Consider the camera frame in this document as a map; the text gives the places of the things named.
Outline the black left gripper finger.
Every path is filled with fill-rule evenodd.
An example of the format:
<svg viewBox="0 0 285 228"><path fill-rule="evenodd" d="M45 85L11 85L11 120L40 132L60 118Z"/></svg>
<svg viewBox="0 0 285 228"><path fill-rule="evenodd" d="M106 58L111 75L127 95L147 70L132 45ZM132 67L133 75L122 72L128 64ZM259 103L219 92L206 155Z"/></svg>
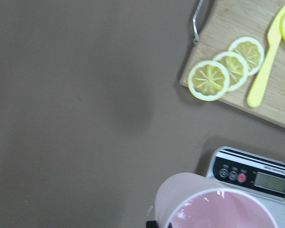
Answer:
<svg viewBox="0 0 285 228"><path fill-rule="evenodd" d="M146 228L157 228L157 221L155 220L149 220L145 224Z"/></svg>

